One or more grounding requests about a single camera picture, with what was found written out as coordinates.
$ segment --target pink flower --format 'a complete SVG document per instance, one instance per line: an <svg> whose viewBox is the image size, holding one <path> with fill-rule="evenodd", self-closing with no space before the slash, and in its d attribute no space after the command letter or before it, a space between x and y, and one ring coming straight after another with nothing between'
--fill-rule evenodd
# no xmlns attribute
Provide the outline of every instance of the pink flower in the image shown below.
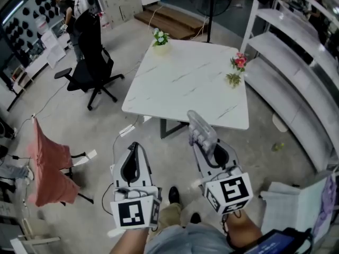
<svg viewBox="0 0 339 254"><path fill-rule="evenodd" d="M240 57L240 58L237 58L236 60L235 60L235 63L238 65L238 64L244 64L244 63L246 63L246 58L244 58L244 57Z"/></svg>

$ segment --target khaki pants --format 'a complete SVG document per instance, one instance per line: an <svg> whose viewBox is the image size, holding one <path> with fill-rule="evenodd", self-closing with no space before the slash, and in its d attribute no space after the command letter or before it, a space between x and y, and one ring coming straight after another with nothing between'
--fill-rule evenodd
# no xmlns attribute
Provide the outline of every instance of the khaki pants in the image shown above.
<svg viewBox="0 0 339 254"><path fill-rule="evenodd" d="M164 208L159 213L158 229L151 231L148 236L148 241L153 239L156 235L161 233L165 228L173 225L181 225L180 222L181 205L179 203L172 203Z"/></svg>

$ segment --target potted flower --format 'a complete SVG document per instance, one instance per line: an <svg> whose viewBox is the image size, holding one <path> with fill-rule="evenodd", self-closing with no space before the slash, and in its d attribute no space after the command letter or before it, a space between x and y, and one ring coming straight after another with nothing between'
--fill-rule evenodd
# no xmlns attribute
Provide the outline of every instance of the potted flower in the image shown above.
<svg viewBox="0 0 339 254"><path fill-rule="evenodd" d="M168 53L170 50L170 43L168 42L168 34L159 30L159 28L154 29L153 33L156 41L153 44L153 48L156 54L163 56Z"/></svg>
<svg viewBox="0 0 339 254"><path fill-rule="evenodd" d="M245 71L245 67L247 65L247 58L243 53L237 53L236 58L231 58L231 64L234 69L237 69L237 71L233 74L227 74L226 79L232 86L232 88L236 88L237 86L240 85L242 81L240 75Z"/></svg>

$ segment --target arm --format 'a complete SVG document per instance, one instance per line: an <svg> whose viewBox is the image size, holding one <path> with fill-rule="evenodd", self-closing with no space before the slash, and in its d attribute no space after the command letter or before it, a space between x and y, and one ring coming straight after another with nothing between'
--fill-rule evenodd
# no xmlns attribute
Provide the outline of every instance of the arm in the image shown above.
<svg viewBox="0 0 339 254"><path fill-rule="evenodd" d="M70 21L70 18L72 17L72 8L69 7L68 9L66 9L66 17L65 17L65 24L68 25L69 21Z"/></svg>
<svg viewBox="0 0 339 254"><path fill-rule="evenodd" d="M312 11L308 11L307 14L311 14L314 17L319 18L320 17L320 11L317 10L317 12L312 12Z"/></svg>
<svg viewBox="0 0 339 254"><path fill-rule="evenodd" d="M110 254L143 254L147 236L148 229L127 230Z"/></svg>
<svg viewBox="0 0 339 254"><path fill-rule="evenodd" d="M226 220L228 234L231 243L238 247L244 247L249 243L259 239L263 234L260 229L252 222L244 210L240 210L235 214L229 214Z"/></svg>

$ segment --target wooden platform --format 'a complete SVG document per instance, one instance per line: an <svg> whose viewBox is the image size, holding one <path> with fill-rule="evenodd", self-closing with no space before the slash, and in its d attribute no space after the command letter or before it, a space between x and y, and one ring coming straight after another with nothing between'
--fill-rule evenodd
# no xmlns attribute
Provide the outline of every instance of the wooden platform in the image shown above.
<svg viewBox="0 0 339 254"><path fill-rule="evenodd" d="M140 12L134 17L137 20L148 24L154 11L158 8L160 8L160 6L152 5L146 8L144 12ZM169 36L172 39L189 40L199 32L203 26L203 22L182 12L164 6L155 12L150 26L159 28L165 33L170 34ZM207 31L207 27L208 24L206 23L203 29L204 32Z"/></svg>

